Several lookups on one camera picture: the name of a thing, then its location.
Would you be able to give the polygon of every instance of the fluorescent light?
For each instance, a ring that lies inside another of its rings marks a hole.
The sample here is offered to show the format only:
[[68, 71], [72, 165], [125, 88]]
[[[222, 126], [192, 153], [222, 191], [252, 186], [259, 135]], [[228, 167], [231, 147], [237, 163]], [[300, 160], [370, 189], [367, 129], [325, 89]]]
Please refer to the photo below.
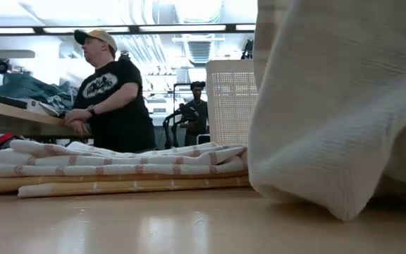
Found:
[[172, 38], [172, 42], [225, 42], [225, 38], [181, 37], [181, 38]]
[[257, 29], [256, 25], [236, 25], [237, 31], [251, 31], [256, 29]]
[[100, 30], [104, 30], [106, 32], [129, 32], [130, 29], [129, 28], [125, 28], [125, 27], [87, 27], [87, 28], [44, 28], [43, 30], [45, 32], [49, 32], [49, 33], [72, 33], [75, 32], [75, 30], [83, 30], [85, 32], [90, 32], [92, 30], [95, 29], [100, 29]]
[[32, 28], [0, 28], [0, 34], [27, 34], [34, 33]]
[[152, 25], [139, 27], [140, 32], [201, 32], [223, 31], [226, 25]]

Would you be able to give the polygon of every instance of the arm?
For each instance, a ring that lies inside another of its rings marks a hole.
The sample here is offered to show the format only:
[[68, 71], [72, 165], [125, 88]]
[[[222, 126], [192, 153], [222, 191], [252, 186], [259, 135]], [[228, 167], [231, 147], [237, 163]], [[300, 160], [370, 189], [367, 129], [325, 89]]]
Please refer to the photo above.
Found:
[[95, 113], [103, 114], [124, 107], [137, 97], [138, 90], [139, 86], [137, 83], [129, 82], [123, 84], [121, 88], [109, 96], [109, 98], [95, 105]]

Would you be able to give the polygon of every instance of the dark clothing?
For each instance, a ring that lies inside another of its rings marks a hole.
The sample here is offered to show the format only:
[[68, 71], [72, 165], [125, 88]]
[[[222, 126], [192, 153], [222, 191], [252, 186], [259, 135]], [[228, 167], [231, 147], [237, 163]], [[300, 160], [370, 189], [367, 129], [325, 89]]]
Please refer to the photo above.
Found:
[[198, 121], [194, 121], [194, 127], [189, 127], [186, 130], [185, 146], [196, 145], [197, 136], [207, 133], [207, 119], [208, 119], [208, 103], [200, 101], [199, 104], [195, 104], [192, 100], [186, 105], [195, 109], [198, 112]]
[[139, 85], [133, 101], [88, 120], [94, 146], [115, 152], [154, 149], [154, 127], [142, 96], [142, 76], [131, 61], [113, 61], [86, 78], [78, 91], [74, 108], [86, 109], [103, 102], [126, 83]]

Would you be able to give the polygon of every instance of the person in background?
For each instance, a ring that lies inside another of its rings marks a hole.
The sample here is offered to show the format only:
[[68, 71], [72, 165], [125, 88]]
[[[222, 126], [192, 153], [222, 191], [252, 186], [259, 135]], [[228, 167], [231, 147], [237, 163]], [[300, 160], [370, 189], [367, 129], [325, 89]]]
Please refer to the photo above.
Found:
[[202, 90], [206, 86], [205, 82], [193, 82], [190, 84], [190, 89], [194, 95], [194, 99], [186, 105], [195, 109], [198, 112], [198, 121], [186, 121], [180, 125], [181, 128], [186, 128], [186, 136], [184, 146], [196, 145], [197, 136], [208, 133], [208, 103], [201, 99]]
[[66, 125], [79, 135], [88, 134], [94, 146], [115, 152], [144, 152], [156, 147], [154, 127], [142, 96], [142, 76], [129, 59], [115, 61], [117, 45], [103, 30], [75, 31], [85, 60], [95, 67], [86, 78]]

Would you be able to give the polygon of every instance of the ceiling duct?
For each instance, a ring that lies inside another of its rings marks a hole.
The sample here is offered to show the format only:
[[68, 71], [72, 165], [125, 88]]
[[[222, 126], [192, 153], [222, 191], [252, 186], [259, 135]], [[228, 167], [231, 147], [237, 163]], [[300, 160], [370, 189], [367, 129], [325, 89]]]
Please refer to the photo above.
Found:
[[[178, 1], [174, 4], [179, 23], [218, 23], [221, 17], [222, 1]], [[192, 64], [206, 64], [215, 52], [215, 34], [182, 35], [186, 57]]]

